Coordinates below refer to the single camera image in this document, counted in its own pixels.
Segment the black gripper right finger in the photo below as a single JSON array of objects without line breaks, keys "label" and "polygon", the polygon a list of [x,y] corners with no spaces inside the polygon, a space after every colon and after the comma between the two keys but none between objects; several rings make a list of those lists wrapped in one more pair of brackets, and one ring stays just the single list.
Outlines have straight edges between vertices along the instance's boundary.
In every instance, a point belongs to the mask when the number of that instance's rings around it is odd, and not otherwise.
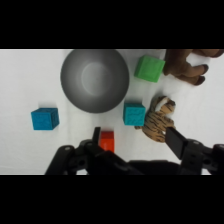
[{"label": "black gripper right finger", "polygon": [[187,144],[187,139],[182,134],[176,129],[168,127],[166,129],[165,143],[178,159],[182,159],[184,148]]}]

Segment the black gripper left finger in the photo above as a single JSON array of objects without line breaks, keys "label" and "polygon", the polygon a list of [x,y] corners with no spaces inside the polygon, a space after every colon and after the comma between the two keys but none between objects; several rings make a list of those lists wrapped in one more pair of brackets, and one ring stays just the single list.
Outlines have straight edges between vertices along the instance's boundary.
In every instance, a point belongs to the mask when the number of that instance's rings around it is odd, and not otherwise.
[{"label": "black gripper left finger", "polygon": [[101,134],[101,127],[95,127],[93,136],[92,136],[92,142],[93,142],[94,148],[99,147],[100,134]]}]

